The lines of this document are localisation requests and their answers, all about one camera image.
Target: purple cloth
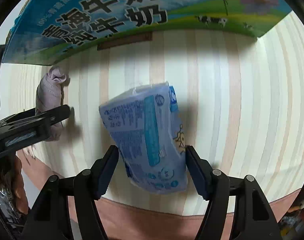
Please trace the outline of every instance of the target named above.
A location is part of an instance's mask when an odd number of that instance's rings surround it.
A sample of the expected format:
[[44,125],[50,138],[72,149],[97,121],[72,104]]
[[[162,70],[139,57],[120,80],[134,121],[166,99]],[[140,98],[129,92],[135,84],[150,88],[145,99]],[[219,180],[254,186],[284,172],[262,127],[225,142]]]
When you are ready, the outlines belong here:
[[[43,76],[37,88],[35,113],[39,114],[61,105],[61,84],[66,81],[67,76],[59,67],[52,67]],[[59,122],[50,127],[51,136],[47,141],[57,141],[62,132],[62,123]]]

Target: flower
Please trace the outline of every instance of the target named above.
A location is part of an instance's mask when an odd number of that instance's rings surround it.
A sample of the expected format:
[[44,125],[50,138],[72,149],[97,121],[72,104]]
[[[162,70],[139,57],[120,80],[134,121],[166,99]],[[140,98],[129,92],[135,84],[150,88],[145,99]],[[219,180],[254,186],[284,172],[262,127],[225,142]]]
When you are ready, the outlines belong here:
[[271,8],[279,5],[278,0],[241,0],[241,3],[245,5],[246,13],[258,15],[267,14]]

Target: metal screw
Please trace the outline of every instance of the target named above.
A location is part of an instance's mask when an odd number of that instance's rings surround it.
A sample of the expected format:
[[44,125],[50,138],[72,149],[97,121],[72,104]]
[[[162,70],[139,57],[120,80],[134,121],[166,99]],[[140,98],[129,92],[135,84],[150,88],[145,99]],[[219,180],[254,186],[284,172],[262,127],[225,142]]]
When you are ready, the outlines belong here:
[[247,175],[246,179],[250,182],[254,181],[254,177],[252,175]]
[[213,174],[215,176],[220,176],[222,174],[222,172],[220,170],[213,170]]
[[91,170],[90,169],[86,169],[82,171],[82,175],[87,176],[91,174]]
[[54,181],[56,181],[57,179],[58,179],[58,176],[57,176],[57,175],[52,175],[52,176],[50,176],[49,181],[50,181],[50,182],[54,182]]

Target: tissue package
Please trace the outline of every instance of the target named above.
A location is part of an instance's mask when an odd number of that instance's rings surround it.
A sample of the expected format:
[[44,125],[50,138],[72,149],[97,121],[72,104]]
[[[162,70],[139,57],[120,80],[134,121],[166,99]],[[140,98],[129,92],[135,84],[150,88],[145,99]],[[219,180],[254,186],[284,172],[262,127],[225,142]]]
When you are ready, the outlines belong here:
[[184,133],[173,87],[137,87],[99,111],[134,184],[157,194],[186,189]]

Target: striped tablecloth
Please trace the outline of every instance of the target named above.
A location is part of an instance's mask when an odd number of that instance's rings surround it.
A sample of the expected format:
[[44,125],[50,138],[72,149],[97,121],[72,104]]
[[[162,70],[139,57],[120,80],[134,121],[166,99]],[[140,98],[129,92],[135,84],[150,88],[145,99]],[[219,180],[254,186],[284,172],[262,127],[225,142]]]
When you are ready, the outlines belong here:
[[[69,73],[64,103],[75,118],[64,122],[59,142],[41,142],[30,152],[62,176],[91,167],[113,144],[100,119],[101,103],[134,86],[168,81],[186,143],[201,158],[230,176],[252,174],[270,202],[303,185],[304,27],[294,13],[259,39],[207,30],[155,32],[151,42],[93,47],[59,65]],[[11,113],[35,106],[47,71],[11,66]],[[185,192],[152,195],[130,184],[122,161],[104,197],[183,216],[204,214],[207,207],[190,178]],[[230,212],[234,202],[230,198]]]

